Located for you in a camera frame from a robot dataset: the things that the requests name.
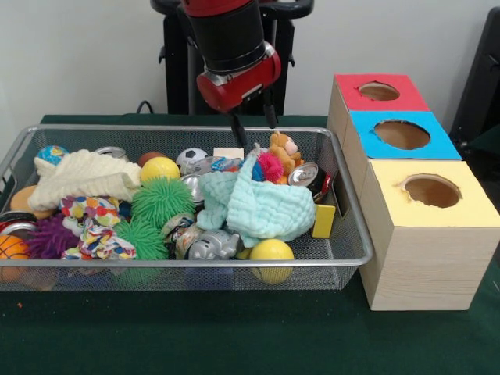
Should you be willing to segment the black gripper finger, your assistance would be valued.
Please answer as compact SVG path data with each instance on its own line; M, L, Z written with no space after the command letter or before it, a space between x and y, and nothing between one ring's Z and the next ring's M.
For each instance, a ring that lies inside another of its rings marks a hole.
M273 89L271 87L268 87L263 92L263 112L269 128L275 129L278 124L278 118L274 107Z
M245 147L247 145L245 128L241 125L238 115L234 112L230 113L230 125L238 146Z

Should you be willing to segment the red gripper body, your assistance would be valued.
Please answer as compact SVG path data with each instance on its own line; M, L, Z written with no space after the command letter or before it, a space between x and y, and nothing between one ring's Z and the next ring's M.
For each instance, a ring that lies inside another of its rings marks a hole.
M228 113L253 94L269 88L281 73L280 57L275 48L264 42L264 55L253 66L237 73L219 75L208 70L196 83L205 102L220 113Z

